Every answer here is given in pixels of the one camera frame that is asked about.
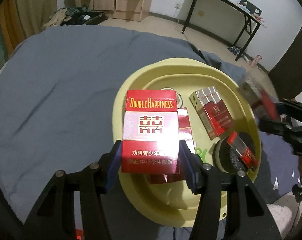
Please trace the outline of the small red lighter box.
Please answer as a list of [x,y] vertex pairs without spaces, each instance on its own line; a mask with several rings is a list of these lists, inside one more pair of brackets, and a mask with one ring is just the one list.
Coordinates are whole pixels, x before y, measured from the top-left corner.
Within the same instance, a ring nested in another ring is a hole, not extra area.
[[245,132],[232,132],[227,139],[227,143],[237,159],[244,165],[246,171],[257,170],[259,161],[255,156],[254,142],[251,135]]

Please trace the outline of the yellow oval plastic tray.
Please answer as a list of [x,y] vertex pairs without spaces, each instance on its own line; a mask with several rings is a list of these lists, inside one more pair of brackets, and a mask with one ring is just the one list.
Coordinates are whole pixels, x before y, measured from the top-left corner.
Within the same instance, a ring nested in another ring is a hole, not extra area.
[[[261,159],[262,147],[254,114],[238,92],[238,85],[222,71],[199,61],[172,58],[145,66],[129,76],[118,90],[112,111],[113,140],[122,139],[127,90],[176,90],[187,108],[196,147],[208,149],[206,162],[213,163],[213,149],[219,138],[210,140],[189,96],[196,90],[215,86],[235,122],[233,130],[251,135],[255,155]],[[151,185],[145,174],[119,174],[122,189],[131,204],[149,220],[165,226],[191,227],[194,224],[200,196],[194,195],[184,180]]]

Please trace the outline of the red cigarette carton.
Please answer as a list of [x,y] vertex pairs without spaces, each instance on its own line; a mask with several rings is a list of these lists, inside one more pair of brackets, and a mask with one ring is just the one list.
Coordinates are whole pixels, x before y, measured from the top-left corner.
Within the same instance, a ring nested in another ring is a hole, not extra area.
[[[187,108],[178,109],[179,139],[185,140],[188,148],[195,153],[194,140]],[[174,183],[184,180],[184,174],[180,165],[177,165],[178,172],[175,174],[150,174],[148,181],[151,185]]]

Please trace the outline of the red silver cigarette pack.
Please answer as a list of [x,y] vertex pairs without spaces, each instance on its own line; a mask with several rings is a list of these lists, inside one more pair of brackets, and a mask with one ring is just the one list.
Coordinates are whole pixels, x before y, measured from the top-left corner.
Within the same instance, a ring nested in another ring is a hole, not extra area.
[[196,90],[189,99],[211,140],[234,126],[234,120],[215,86]]

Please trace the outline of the red Double Happiness cigarette pack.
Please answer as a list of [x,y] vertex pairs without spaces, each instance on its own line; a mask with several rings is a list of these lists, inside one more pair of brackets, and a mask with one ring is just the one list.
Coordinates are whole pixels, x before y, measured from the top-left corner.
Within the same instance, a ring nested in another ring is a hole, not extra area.
[[176,174],[179,120],[174,90],[128,90],[125,104],[121,171]]

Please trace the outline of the dark maroon cigarette pack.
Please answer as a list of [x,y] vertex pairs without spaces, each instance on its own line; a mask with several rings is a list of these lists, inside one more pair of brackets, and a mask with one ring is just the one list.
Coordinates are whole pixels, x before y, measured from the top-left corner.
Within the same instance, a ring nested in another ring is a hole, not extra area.
[[259,119],[278,120],[276,104],[267,91],[257,82],[246,78],[239,85],[239,92]]

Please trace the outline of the cream round box black heart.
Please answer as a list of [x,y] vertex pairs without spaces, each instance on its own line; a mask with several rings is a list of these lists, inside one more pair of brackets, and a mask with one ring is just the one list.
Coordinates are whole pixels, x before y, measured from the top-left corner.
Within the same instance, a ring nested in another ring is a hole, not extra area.
[[177,107],[178,108],[182,108],[182,106],[183,106],[182,96],[176,90],[174,90],[173,88],[170,88],[170,87],[162,88],[162,90],[172,90],[172,91],[175,91],[175,93],[176,93]]

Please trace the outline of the purple-grey bed sheet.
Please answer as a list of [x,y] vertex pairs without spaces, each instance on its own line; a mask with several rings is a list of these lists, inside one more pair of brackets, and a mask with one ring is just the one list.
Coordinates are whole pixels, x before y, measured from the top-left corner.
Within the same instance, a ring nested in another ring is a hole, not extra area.
[[[297,202],[292,187],[299,183],[299,157],[291,154],[291,147],[279,137],[262,135],[262,163],[253,183],[281,234],[281,239],[299,239],[298,224],[302,218],[302,202]],[[224,239],[226,222],[226,193],[222,204],[218,236]]]

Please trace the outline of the dark door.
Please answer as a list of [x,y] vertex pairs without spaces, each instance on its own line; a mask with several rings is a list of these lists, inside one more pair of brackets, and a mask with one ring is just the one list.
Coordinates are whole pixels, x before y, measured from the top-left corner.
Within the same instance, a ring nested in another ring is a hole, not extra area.
[[270,71],[269,78],[280,100],[293,99],[302,92],[302,27],[287,52]]

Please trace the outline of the black folding table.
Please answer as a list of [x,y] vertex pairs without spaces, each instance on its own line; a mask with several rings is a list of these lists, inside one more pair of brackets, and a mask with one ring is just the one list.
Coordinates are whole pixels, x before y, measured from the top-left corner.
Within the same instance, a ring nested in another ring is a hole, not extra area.
[[187,28],[198,29],[232,48],[235,60],[246,55],[246,49],[260,27],[262,11],[247,0],[192,0],[187,16],[182,17],[182,33]]

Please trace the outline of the grey blanket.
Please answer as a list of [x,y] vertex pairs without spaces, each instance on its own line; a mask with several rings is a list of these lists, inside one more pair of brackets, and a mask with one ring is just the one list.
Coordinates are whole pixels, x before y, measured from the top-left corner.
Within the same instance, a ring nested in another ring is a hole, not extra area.
[[54,172],[81,171],[111,149],[122,83],[174,57],[236,82],[246,73],[185,40],[102,25],[51,27],[18,45],[0,74],[0,196],[13,216],[11,223],[0,219],[0,239],[19,237]]

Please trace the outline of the open black suitcase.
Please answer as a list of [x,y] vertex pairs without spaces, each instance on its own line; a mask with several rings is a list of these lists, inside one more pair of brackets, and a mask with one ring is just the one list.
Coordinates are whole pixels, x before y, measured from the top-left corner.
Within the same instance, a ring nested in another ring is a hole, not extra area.
[[61,8],[50,16],[50,20],[43,24],[42,29],[60,25],[98,25],[107,19],[104,11],[89,10],[86,6]]

